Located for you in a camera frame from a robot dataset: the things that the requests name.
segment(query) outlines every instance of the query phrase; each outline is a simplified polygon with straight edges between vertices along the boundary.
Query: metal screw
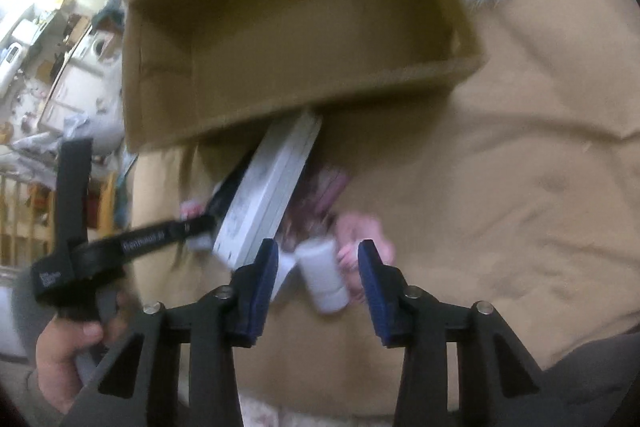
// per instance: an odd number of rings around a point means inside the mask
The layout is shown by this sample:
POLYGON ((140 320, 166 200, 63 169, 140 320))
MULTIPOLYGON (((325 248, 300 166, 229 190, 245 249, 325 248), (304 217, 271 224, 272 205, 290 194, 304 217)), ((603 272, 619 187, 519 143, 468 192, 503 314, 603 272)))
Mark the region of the metal screw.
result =
POLYGON ((410 299, 419 299, 422 296, 422 288, 418 286, 407 286, 404 295, 410 299))
POLYGON ((142 311, 147 315, 155 315, 162 309, 162 303, 154 302, 153 304, 147 304, 142 308, 142 311))
POLYGON ((216 297, 221 300, 230 299, 234 296, 234 289, 231 286, 220 286, 216 289, 216 297))
POLYGON ((482 315, 491 315, 494 312, 494 305, 491 304, 491 302, 479 301, 478 304, 476 304, 476 309, 482 315))

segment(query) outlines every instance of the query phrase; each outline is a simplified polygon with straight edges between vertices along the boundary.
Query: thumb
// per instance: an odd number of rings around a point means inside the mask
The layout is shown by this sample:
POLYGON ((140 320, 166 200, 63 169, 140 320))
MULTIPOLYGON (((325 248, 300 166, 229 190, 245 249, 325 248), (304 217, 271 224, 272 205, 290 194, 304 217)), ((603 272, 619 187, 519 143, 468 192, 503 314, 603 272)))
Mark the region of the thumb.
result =
POLYGON ((60 363, 72 359, 84 348, 102 340, 104 331, 99 322, 78 323, 54 318, 38 338, 36 360, 60 363))

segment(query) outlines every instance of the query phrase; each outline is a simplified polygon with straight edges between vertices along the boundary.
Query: bed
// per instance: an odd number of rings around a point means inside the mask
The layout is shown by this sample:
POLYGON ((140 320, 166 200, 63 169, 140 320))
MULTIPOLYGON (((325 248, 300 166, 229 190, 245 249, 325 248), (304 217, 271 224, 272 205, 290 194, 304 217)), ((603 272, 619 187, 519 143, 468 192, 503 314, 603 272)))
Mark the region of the bed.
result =
MULTIPOLYGON (((450 93, 326 112, 315 154, 353 176, 338 208, 380 216, 410 283, 441 301, 491 301, 549 367, 640 322, 640 9, 506 0, 474 17, 489 55, 479 73, 450 93)), ((177 216, 250 143, 142 155, 133 225, 177 216)), ((228 280, 212 257, 177 248, 133 272, 143 301, 168 307, 228 280)), ((340 417, 391 414, 401 365, 365 306, 322 318, 303 293, 236 354, 247 395, 340 417)))

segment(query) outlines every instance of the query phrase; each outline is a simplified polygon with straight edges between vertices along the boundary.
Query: white bottle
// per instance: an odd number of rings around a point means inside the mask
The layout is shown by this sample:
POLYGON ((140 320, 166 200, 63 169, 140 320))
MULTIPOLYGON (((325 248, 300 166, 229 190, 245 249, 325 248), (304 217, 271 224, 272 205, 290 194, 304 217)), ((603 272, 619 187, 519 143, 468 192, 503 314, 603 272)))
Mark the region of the white bottle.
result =
POLYGON ((307 239, 295 251, 306 288, 323 314, 338 312, 350 301, 335 258, 336 248, 335 239, 326 236, 307 239))

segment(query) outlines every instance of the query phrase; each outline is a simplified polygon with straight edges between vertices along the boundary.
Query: cardboard box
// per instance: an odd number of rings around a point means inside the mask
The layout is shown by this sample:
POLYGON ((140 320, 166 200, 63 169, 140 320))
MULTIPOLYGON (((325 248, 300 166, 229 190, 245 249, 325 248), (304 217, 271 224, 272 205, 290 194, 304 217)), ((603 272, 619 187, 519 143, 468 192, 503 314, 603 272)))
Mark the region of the cardboard box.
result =
POLYGON ((131 150, 305 105, 452 86, 483 63, 462 0, 127 0, 131 150))

